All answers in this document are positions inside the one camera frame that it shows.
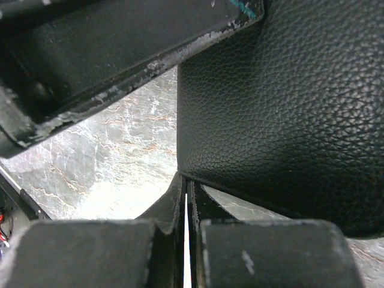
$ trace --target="textured black leather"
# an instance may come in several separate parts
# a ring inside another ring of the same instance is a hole
[[[179,66],[179,171],[349,236],[384,231],[384,2],[270,1]]]

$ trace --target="teal paint mark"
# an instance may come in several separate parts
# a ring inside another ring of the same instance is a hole
[[[244,14],[246,14],[250,19],[256,19],[256,14],[244,5],[240,0],[229,0],[233,5],[238,7]]]

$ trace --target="leather surface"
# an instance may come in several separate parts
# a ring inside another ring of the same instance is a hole
[[[349,236],[384,231],[384,2],[269,1],[179,66],[185,176]]]

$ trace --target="tile floor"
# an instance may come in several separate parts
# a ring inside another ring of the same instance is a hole
[[[176,69],[2,163],[52,218],[135,218],[176,171]],[[207,189],[239,218],[281,217]],[[384,239],[350,246],[367,287],[384,287]]]

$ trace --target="stone floor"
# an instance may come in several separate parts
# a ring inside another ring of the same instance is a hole
[[[176,70],[2,163],[54,219],[135,218],[176,172]],[[282,217],[206,189],[238,218]],[[384,239],[350,246],[367,287],[384,287]]]

